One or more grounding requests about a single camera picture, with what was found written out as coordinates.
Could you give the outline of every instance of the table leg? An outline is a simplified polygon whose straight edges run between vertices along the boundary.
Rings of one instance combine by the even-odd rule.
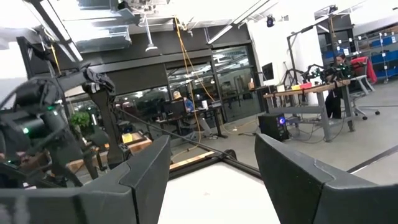
[[[329,125],[329,117],[328,113],[326,112],[326,104],[325,104],[325,99],[323,98],[323,93],[317,93],[317,98],[318,98],[318,104],[322,108],[321,122],[322,122],[323,133],[325,135],[325,141],[330,142],[331,132]]]
[[[220,128],[220,119],[218,117],[218,109],[217,110],[213,110],[213,115],[215,117],[215,122],[216,122],[216,127],[217,127],[217,136],[221,137],[221,138],[228,138],[228,136],[224,135],[221,132],[221,128]]]
[[[160,128],[162,129],[162,134],[166,134],[163,130],[164,130],[164,123],[160,124]]]
[[[290,101],[290,106],[296,106],[296,100],[294,98],[294,95],[289,95],[289,101]],[[295,118],[298,118],[298,115],[295,114],[295,113],[292,114],[292,116],[295,117]],[[298,123],[294,123],[294,126],[296,128],[299,128],[299,124]]]
[[[177,121],[177,134],[178,134],[179,136],[182,136],[182,130],[181,130],[181,124],[180,124],[180,122],[183,122],[183,120],[180,119],[180,120]]]
[[[348,86],[341,87],[343,89],[343,99],[344,99],[344,108],[346,111],[346,117],[353,117],[353,108],[351,107],[351,99],[349,97]],[[354,121],[351,119],[348,121],[349,131],[355,131]]]

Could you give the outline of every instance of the wooden table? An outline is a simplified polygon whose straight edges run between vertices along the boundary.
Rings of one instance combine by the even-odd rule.
[[[206,152],[206,153],[200,154],[199,156],[194,156],[192,158],[185,159],[184,161],[181,161],[181,162],[178,162],[178,163],[170,165],[170,170],[174,170],[174,169],[176,169],[178,167],[184,166],[184,165],[189,164],[191,162],[199,161],[201,159],[204,159],[206,156],[210,156],[212,154],[214,154],[214,152],[210,151],[210,152]]]
[[[351,83],[351,80],[341,80],[338,81],[337,87],[348,86]],[[264,98],[272,98],[274,96],[291,96],[291,95],[298,95],[298,94],[307,94],[307,93],[322,93],[324,91],[333,90],[336,88],[334,83],[327,84],[327,85],[318,85],[311,88],[307,88],[304,90],[287,90],[278,93],[271,93],[265,94]]]
[[[330,119],[327,115],[326,112],[326,105],[325,105],[325,99],[323,97],[323,92],[324,91],[329,91],[333,90],[337,87],[340,87],[343,92],[343,99],[344,99],[344,105],[345,105],[345,113],[346,116],[343,121],[347,121],[348,127],[350,131],[354,131],[354,123],[353,123],[353,109],[351,107],[351,100],[349,97],[349,91],[348,91],[348,85],[351,83],[350,80],[340,80],[336,83],[331,83],[327,85],[318,85],[314,86],[312,88],[304,89],[304,90],[288,90],[288,91],[282,91],[278,93],[271,93],[271,94],[266,94],[263,97],[267,99],[267,102],[269,104],[269,112],[270,113],[275,113],[275,114],[293,114],[293,117],[296,118],[294,119],[294,122],[296,124],[296,127],[298,126],[298,123],[311,123],[311,124],[316,124],[319,123],[321,124],[323,128],[323,132],[325,134],[325,141],[330,142],[334,137],[331,136],[331,131],[330,128],[331,126],[334,125],[339,125],[341,122],[336,122],[333,124],[330,124]],[[293,98],[294,95],[299,95],[299,94],[308,94],[308,93],[315,93],[317,94],[317,99],[318,99],[318,106],[297,106],[295,103],[292,103],[291,106],[289,107],[277,107],[276,100],[274,97],[280,97],[280,96],[289,96],[290,98]],[[311,122],[302,122],[302,118],[299,118],[297,114],[320,114],[321,115],[321,120],[320,121],[311,121]]]
[[[127,145],[132,154],[139,152],[139,151],[145,149],[150,144],[152,144],[152,141],[150,139],[148,139],[147,137],[145,137],[145,138],[146,138],[145,141]],[[101,152],[99,155],[101,156],[101,161],[103,164],[108,162],[108,158],[107,158],[108,152]],[[83,159],[79,159],[76,161],[69,162],[67,166],[72,172],[76,172],[77,170],[82,169],[83,165],[84,165]],[[98,161],[95,156],[93,156],[93,165],[98,166]]]

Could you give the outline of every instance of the concrete floor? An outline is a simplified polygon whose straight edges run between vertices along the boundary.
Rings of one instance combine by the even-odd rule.
[[[356,117],[354,120],[355,132],[349,132],[348,125],[344,125],[343,128],[336,126],[332,129],[332,132],[335,135],[339,135],[331,143],[322,141],[322,129],[316,130],[308,141],[292,139],[285,143],[290,145],[292,149],[342,170],[348,170],[397,145],[398,81],[390,80],[388,84],[379,84],[375,88],[376,92],[360,99],[357,103],[359,106],[380,106],[378,108],[381,115],[376,116],[373,112],[370,112],[367,121],[363,121],[360,116]],[[254,137],[238,136],[239,133],[259,132],[255,120],[256,116],[251,116],[225,124],[222,130],[223,134],[229,136],[228,139],[202,139],[201,143],[222,151],[234,149],[239,161],[257,167],[254,155]],[[295,128],[288,128],[295,136],[297,133]],[[308,139],[309,135],[304,133],[304,131],[311,133],[313,126],[311,124],[301,124],[300,130],[302,131],[298,138]],[[183,144],[174,147],[172,151],[176,155],[189,147],[192,147],[192,145]],[[197,147],[190,152],[179,154],[174,158],[174,161],[182,161],[204,152],[204,150]],[[398,167],[398,153],[371,164],[355,173],[355,175],[377,184],[394,184],[398,183],[398,172],[395,172],[396,167]]]

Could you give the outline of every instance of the man sitting at desk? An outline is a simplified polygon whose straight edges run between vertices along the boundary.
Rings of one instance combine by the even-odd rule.
[[[174,99],[180,99],[182,98],[181,93],[179,91],[175,91],[174,92]],[[188,98],[184,97],[184,103],[185,103],[185,109],[187,110],[187,112],[193,112],[194,106],[192,101],[190,101]],[[186,119],[185,120],[186,123],[188,123],[190,126],[196,124],[196,119],[195,118],[191,118],[191,119]],[[198,123],[199,125],[203,128],[204,130],[204,135],[208,138],[208,139],[218,139],[217,135],[213,134],[213,132],[211,131],[209,125],[207,124],[206,120],[204,117],[200,116],[198,117]]]

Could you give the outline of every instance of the black cable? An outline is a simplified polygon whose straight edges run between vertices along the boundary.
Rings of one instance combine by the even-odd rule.
[[[257,133],[257,131],[258,131],[258,129],[259,129],[259,124],[257,123],[257,121],[258,121],[258,119],[259,119],[259,116],[260,116],[260,115],[257,115],[257,116],[256,116],[256,119],[254,120],[254,122],[256,123],[256,130],[254,130],[254,131],[249,131],[249,132],[239,133],[238,135],[239,135],[239,136],[241,136],[241,135],[246,135],[246,136],[250,136],[250,137],[256,136],[256,133]]]
[[[339,132],[331,139],[331,141],[334,140],[335,138],[337,138],[337,136],[339,136],[340,133],[342,132],[342,130],[343,130],[343,128],[344,128],[345,118],[346,118],[346,115],[344,115],[344,117],[343,117],[343,121],[341,122],[341,128],[340,128]],[[318,129],[322,128],[322,127],[319,127],[319,128],[317,128],[316,130],[314,130],[313,127],[314,127],[314,124],[312,125],[312,131],[311,131],[310,137],[309,137],[308,139],[306,139],[306,140],[295,139],[295,140],[298,140],[298,141],[300,141],[300,142],[302,142],[302,143],[306,143],[306,144],[316,144],[316,143],[320,143],[320,142],[322,142],[322,141],[325,141],[325,142],[326,142],[325,137],[323,137],[321,140],[316,141],[316,142],[308,142],[308,141],[311,139],[312,134],[313,134],[315,131],[317,131]]]
[[[21,84],[19,84],[17,87],[15,87],[15,89],[13,89],[0,103],[0,110],[4,107],[4,105],[11,99],[12,96],[14,96],[17,91],[19,89],[21,89],[25,84],[31,82],[32,80],[47,80],[49,82],[52,82],[58,89],[58,91],[60,91],[59,93],[61,93],[61,95],[64,95],[63,90],[61,89],[61,87],[58,85],[58,83],[56,83],[54,81],[53,78],[48,78],[48,77],[33,77],[30,80],[27,80],[26,82],[23,82]]]
[[[139,122],[141,122],[141,123],[143,123],[143,124],[146,124],[146,125],[148,125],[148,126],[150,126],[150,127],[153,127],[153,128],[155,128],[155,129],[158,129],[158,130],[162,131],[163,133],[167,133],[167,134],[169,134],[169,135],[171,135],[171,136],[175,136],[175,137],[177,137],[177,138],[186,140],[187,142],[196,144],[197,146],[201,146],[201,147],[203,147],[203,148],[205,148],[205,149],[208,149],[209,151],[213,151],[213,152],[218,152],[218,153],[224,154],[225,156],[229,157],[230,159],[237,161],[237,159],[235,159],[233,156],[229,155],[229,154],[226,153],[226,152],[223,152],[223,151],[221,151],[221,150],[212,148],[212,147],[210,147],[210,146],[206,146],[206,145],[204,145],[204,144],[202,144],[202,143],[200,143],[200,142],[192,141],[191,139],[185,138],[185,137],[183,137],[183,136],[179,136],[178,134],[174,134],[174,133],[172,133],[172,132],[170,132],[170,131],[164,130],[164,129],[162,129],[162,128],[160,128],[160,127],[157,127],[157,126],[155,126],[155,125],[153,125],[153,124],[150,124],[150,123],[148,123],[148,122],[146,122],[146,121],[144,121],[144,120],[142,120],[142,119],[139,119],[138,117],[132,115],[131,113],[128,113],[128,112],[126,112],[126,111],[124,111],[124,110],[121,110],[121,109],[119,109],[119,108],[116,108],[116,109],[119,110],[120,112],[122,112],[122,113],[124,113],[124,114],[126,114],[126,115],[128,115],[128,116],[130,116],[130,117],[132,117],[132,118],[134,118],[134,119],[136,119],[137,121],[139,121]]]

